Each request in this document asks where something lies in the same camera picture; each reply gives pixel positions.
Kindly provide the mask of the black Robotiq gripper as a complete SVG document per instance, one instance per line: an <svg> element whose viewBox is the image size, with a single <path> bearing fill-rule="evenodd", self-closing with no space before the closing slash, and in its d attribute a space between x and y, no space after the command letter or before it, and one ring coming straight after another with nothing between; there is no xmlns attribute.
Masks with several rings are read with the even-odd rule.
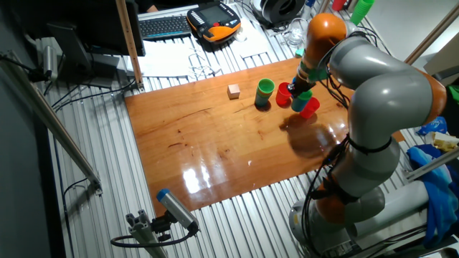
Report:
<svg viewBox="0 0 459 258"><path fill-rule="evenodd" d="M314 81L310 82L308 78L305 79L305 78L296 76L293 79L293 84L288 85L287 89L288 89L288 92L291 94L292 98L297 98L297 96L299 96L299 92L309 91L315 85L316 85L316 82Z"/></svg>

